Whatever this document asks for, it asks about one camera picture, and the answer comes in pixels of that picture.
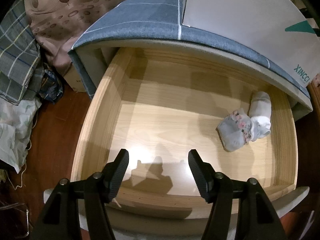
gray plaid cloth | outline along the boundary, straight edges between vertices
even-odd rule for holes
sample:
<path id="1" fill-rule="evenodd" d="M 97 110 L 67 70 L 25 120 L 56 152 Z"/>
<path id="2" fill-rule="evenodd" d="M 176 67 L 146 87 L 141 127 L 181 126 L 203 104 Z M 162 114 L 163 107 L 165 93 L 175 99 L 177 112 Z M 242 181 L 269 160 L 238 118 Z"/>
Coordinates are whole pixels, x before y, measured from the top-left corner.
<path id="1" fill-rule="evenodd" d="M 43 75 L 40 47 L 29 28 L 24 0 L 16 0 L 0 23 L 0 97 L 15 105 L 32 100 Z"/>

metal screw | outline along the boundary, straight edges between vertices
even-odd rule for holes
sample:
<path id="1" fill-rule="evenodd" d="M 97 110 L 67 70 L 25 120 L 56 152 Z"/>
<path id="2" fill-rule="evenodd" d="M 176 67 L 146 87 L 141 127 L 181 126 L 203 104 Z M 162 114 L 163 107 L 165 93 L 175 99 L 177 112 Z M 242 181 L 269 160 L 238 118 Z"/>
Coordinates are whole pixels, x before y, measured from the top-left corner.
<path id="1" fill-rule="evenodd" d="M 252 185 L 256 185 L 258 183 L 258 181 L 255 179 L 255 178 L 250 178 L 249 179 L 249 182 L 252 184 Z"/>
<path id="2" fill-rule="evenodd" d="M 100 179 L 102 176 L 102 173 L 101 172 L 95 172 L 92 177 L 94 177 L 95 179 Z"/>
<path id="3" fill-rule="evenodd" d="M 64 178 L 64 179 L 61 179 L 59 183 L 60 183 L 60 185 L 66 185 L 68 182 L 69 182 L 69 180 Z"/>
<path id="4" fill-rule="evenodd" d="M 215 177 L 216 177 L 217 179 L 222 179 L 222 178 L 223 178 L 223 173 L 221 173 L 221 172 L 216 172 Z"/>

wood grain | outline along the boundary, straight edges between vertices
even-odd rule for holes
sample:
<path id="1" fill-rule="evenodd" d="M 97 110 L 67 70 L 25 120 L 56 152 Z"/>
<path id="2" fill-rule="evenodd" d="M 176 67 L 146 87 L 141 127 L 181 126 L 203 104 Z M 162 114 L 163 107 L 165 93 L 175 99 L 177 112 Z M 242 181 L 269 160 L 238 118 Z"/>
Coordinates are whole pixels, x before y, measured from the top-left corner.
<path id="1" fill-rule="evenodd" d="M 136 64 L 128 78 L 124 71 L 133 65 L 132 58 Z M 281 90 L 231 66 L 165 50 L 121 48 L 111 67 L 79 138 L 74 180 L 101 170 L 126 148 L 129 167 L 116 198 L 122 210 L 205 218 L 210 205 L 199 196 L 187 161 L 188 151 L 196 148 L 205 162 L 232 179 L 257 178 L 271 200 L 295 188 L 295 127 Z M 114 91 L 109 85 L 115 78 L 113 69 L 120 69 L 125 84 Z M 226 152 L 217 125 L 235 109 L 247 112 L 251 95 L 258 90 L 270 94 L 271 135 Z"/>

green triangle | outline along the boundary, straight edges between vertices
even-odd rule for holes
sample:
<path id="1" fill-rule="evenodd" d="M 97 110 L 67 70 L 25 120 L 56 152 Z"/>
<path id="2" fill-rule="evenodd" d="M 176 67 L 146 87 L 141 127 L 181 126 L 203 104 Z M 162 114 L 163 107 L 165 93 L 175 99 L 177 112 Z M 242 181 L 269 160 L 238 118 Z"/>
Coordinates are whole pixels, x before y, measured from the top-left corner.
<path id="1" fill-rule="evenodd" d="M 316 34 L 313 28 L 310 26 L 308 21 L 303 21 L 291 25 L 284 29 L 286 32 L 301 32 L 301 33 L 313 33 Z"/>

blue stripe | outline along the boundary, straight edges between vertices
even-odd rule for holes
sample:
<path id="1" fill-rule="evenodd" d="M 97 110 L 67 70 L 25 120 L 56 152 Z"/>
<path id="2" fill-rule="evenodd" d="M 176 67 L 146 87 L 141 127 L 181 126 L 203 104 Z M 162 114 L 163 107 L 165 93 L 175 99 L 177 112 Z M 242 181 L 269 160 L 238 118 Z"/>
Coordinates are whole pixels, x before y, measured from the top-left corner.
<path id="1" fill-rule="evenodd" d="M 11 53 L 8 52 L 7 50 L 5 51 L 5 53 L 8 53 L 8 54 L 9 54 L 11 57 L 13 57 L 13 58 L 17 58 L 15 55 L 11 54 Z M 23 62 L 23 63 L 26 64 L 27 66 L 31 67 L 31 65 L 30 65 L 29 63 L 25 62 L 24 60 L 19 59 L 19 58 L 18 58 L 18 60 L 21 61 L 21 62 Z"/>
<path id="2" fill-rule="evenodd" d="M 22 24 L 22 22 L 18 19 L 18 16 L 15 14 L 15 12 L 14 12 L 13 9 L 12 9 L 12 13 L 13 13 L 13 15 L 15 16 L 15 18 L 18 20 L 18 22 L 20 23 L 20 25 L 21 25 L 23 28 L 25 28 L 26 26 L 24 26 L 24 25 Z M 29 31 L 28 29 L 26 29 L 26 32 L 30 35 L 30 37 L 31 37 L 32 39 L 34 39 L 33 34 L 30 33 L 30 31 Z"/>

